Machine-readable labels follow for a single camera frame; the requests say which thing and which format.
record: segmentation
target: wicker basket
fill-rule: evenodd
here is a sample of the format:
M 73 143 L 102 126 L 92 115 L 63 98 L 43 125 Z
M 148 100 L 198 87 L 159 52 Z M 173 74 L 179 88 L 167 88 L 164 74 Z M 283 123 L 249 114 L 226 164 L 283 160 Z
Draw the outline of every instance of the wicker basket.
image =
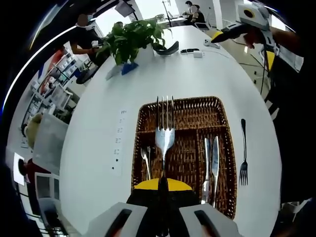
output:
M 216 209 L 233 219 L 236 209 L 237 176 L 230 129 L 222 102 L 217 97 L 174 100 L 175 142 L 166 156 L 166 176 L 190 185 L 201 199 L 205 178 L 205 137 L 219 137 L 220 171 Z M 151 147 L 152 178 L 159 178 L 161 152 L 155 146 L 156 103 L 141 107 L 138 115 L 132 168 L 132 189 L 146 180 L 141 147 Z M 213 197 L 210 189 L 210 200 Z

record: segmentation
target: potted plant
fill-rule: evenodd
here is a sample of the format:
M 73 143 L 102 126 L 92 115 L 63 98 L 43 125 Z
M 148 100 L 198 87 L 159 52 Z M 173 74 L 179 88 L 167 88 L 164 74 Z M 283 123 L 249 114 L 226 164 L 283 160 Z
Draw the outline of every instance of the potted plant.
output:
M 104 38 L 103 47 L 98 54 L 105 50 L 110 51 L 116 64 L 120 65 L 128 61 L 134 63 L 139 50 L 148 45 L 154 49 L 165 49 L 163 28 L 157 24 L 159 19 L 161 15 L 149 20 L 135 21 L 124 27 L 114 24 L 112 31 Z

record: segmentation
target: monitor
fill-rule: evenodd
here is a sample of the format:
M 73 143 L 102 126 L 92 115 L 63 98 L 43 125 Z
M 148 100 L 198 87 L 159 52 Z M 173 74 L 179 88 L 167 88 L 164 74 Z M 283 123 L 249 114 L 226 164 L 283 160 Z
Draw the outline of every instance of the monitor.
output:
M 118 2 L 115 10 L 118 11 L 118 13 L 121 14 L 123 17 L 126 17 L 135 11 L 129 4 L 127 4 L 123 0 L 120 0 Z

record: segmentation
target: chair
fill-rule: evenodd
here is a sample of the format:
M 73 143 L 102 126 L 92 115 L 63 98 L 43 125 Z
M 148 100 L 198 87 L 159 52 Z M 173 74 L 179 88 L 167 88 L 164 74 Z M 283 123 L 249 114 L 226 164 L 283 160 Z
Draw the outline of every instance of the chair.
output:
M 206 33 L 210 30 L 206 23 L 194 23 L 195 27 L 197 27 L 200 31 Z
M 58 218 L 57 210 L 60 210 L 59 177 L 54 174 L 35 173 L 35 190 L 39 202 L 40 215 L 45 227 L 55 230 L 60 228 L 67 234 L 64 226 Z
M 54 204 L 60 203 L 59 198 L 59 176 L 55 174 L 35 173 L 36 197 L 38 200 L 51 200 Z M 43 202 L 47 207 L 51 206 L 50 202 Z
M 63 86 L 58 83 L 50 97 L 50 100 L 56 105 L 59 110 L 62 110 L 64 112 L 65 107 L 72 96 L 73 93 L 65 90 Z
M 33 151 L 33 162 L 59 175 L 61 153 L 68 125 L 50 114 L 40 122 Z

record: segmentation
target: butter knife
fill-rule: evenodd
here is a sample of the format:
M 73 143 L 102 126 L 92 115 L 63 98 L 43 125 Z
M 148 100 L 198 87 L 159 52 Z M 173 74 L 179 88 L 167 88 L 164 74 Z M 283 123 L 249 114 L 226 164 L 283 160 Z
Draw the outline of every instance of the butter knife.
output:
M 206 172 L 205 172 L 205 180 L 202 185 L 202 200 L 201 204 L 205 204 L 209 202 L 209 155 L 211 150 L 211 144 L 208 138 L 204 138 L 204 149 L 205 149 L 205 166 L 206 166 Z
M 213 141 L 213 150 L 212 150 L 212 174 L 214 176 L 214 186 L 213 186 L 213 207 L 215 208 L 216 201 L 216 191 L 217 191 L 217 181 L 218 181 L 218 172 L 219 172 L 219 145 L 218 145 L 218 136 L 214 138 Z

